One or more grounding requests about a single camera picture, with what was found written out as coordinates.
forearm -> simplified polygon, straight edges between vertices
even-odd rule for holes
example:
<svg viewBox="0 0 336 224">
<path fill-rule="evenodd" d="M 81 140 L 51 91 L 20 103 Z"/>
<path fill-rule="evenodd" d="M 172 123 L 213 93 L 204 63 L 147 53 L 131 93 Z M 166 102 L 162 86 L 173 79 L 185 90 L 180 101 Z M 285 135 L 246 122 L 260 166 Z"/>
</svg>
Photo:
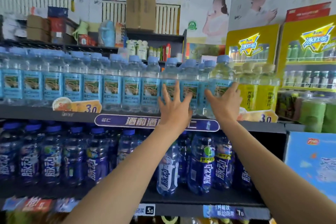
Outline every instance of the forearm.
<svg viewBox="0 0 336 224">
<path fill-rule="evenodd" d="M 278 224 L 335 221 L 335 204 L 268 151 L 243 126 L 236 121 L 219 124 Z"/>
<path fill-rule="evenodd" d="M 128 224 L 149 181 L 170 145 L 177 139 L 174 129 L 157 126 L 151 135 L 104 178 L 73 209 L 65 224 Z"/>
</svg>

